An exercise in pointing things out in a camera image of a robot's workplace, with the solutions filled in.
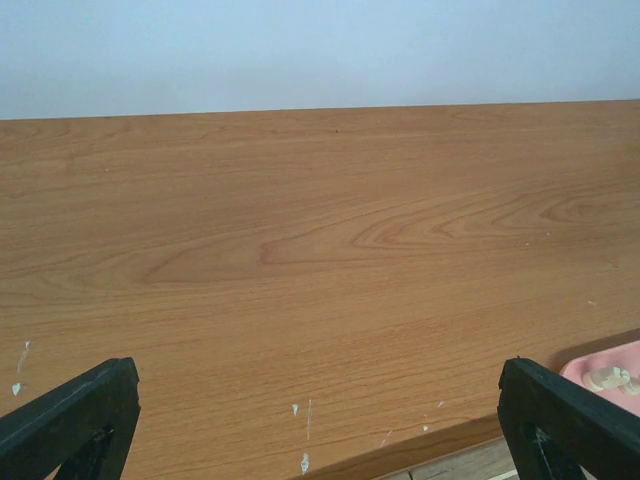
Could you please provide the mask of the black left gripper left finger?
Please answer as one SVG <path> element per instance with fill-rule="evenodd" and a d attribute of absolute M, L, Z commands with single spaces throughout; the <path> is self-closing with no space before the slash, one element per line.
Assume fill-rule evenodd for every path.
<path fill-rule="evenodd" d="M 1 418 L 3 479 L 119 479 L 141 407 L 130 357 L 87 370 Z"/>

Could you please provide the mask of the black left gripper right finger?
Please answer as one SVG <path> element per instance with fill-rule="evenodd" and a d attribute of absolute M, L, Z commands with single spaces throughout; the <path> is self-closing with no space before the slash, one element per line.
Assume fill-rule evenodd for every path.
<path fill-rule="evenodd" d="M 497 407 L 521 479 L 637 479 L 639 417 L 527 358 L 504 363 Z"/>

